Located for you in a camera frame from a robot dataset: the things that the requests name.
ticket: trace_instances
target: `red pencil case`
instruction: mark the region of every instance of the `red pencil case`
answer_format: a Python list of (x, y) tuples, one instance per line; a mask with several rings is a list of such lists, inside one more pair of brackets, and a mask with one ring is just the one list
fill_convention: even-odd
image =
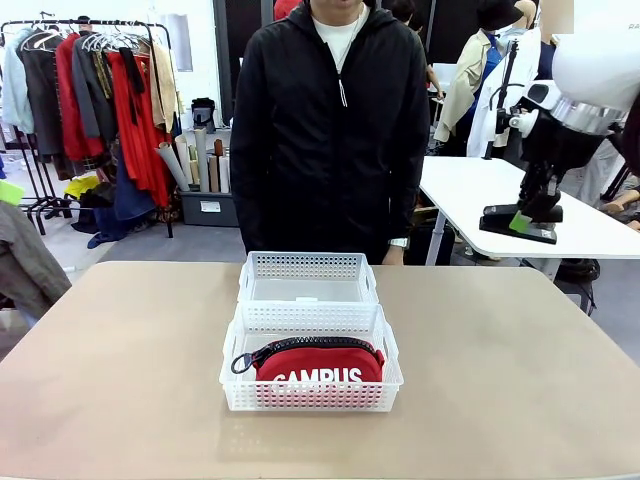
[(358, 338), (292, 337), (243, 353), (231, 371), (241, 374), (253, 366), (257, 381), (382, 382), (383, 365), (382, 352)]

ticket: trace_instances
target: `white plastic basket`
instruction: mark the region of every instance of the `white plastic basket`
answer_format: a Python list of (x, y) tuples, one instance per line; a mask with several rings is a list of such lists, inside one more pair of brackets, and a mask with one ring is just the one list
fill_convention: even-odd
[[(296, 336), (370, 342), (384, 354), (382, 382), (258, 382), (254, 368), (239, 375), (231, 371), (239, 355)], [(250, 302), (238, 305), (227, 330), (220, 383), (234, 411), (388, 412), (404, 379), (393, 330), (380, 305)]]
[(361, 253), (251, 252), (238, 301), (378, 303), (376, 281)]

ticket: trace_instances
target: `red object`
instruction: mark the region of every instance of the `red object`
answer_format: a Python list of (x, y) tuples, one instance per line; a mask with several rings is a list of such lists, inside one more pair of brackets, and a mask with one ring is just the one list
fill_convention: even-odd
[[(245, 360), (245, 369), (235, 370)], [(232, 371), (251, 365), (257, 381), (381, 382), (384, 355), (363, 340), (349, 337), (295, 337), (270, 343), (238, 357)]]
[(80, 35), (70, 34), (56, 48), (56, 67), (58, 73), (58, 103), (62, 116), (62, 143), (64, 153), (73, 161), (80, 161), (87, 157), (95, 157), (104, 152), (104, 145), (100, 138), (88, 138), (84, 133), (76, 92), (71, 77), (71, 56), (73, 42)]
[(276, 4), (273, 7), (273, 18), (275, 20), (287, 18), (291, 10), (298, 5), (300, 5), (300, 0), (276, 0)]
[[(171, 138), (153, 124), (149, 58), (135, 57), (144, 82), (142, 93), (137, 93), (129, 81), (122, 56), (110, 53), (108, 58), (113, 73), (116, 118), (127, 172), (138, 189), (148, 190), (157, 206), (166, 207), (169, 204), (169, 174), (155, 149), (160, 143), (171, 141)], [(132, 109), (135, 110), (135, 121)]]

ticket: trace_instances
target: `tan tabletop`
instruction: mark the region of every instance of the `tan tabletop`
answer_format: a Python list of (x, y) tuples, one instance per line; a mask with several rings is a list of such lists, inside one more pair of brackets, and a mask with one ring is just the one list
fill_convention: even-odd
[(231, 413), (237, 265), (93, 267), (0, 364), (0, 476), (558, 479), (640, 472), (640, 373), (540, 273), (375, 270), (388, 414)]

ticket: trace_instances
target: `white t-shirt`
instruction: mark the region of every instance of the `white t-shirt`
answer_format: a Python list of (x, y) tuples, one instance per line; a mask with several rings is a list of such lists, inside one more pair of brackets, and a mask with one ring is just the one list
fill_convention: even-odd
[(331, 55), (333, 55), (333, 61), (336, 62), (336, 70), (338, 70), (338, 73), (342, 71), (342, 65), (344, 65), (344, 60), (347, 58), (349, 47), (351, 47), (353, 40), (369, 17), (369, 7), (364, 4), (362, 6), (362, 13), (360, 13), (358, 19), (349, 25), (332, 27), (318, 22), (315, 18), (313, 19), (318, 35), (320, 35), (323, 42), (329, 45), (329, 50), (331, 50)]

